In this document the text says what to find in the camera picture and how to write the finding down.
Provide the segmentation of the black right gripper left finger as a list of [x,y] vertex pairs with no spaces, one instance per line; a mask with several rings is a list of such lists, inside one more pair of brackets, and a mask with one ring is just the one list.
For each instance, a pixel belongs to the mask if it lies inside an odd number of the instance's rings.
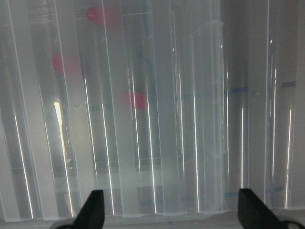
[[72,223],[71,229],[102,229],[104,221],[103,190],[93,190]]

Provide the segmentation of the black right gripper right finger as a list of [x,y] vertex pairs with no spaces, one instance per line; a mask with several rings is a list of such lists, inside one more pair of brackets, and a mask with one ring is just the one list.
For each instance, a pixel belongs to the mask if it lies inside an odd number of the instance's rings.
[[238,220],[243,229],[281,229],[280,220],[249,188],[238,193]]

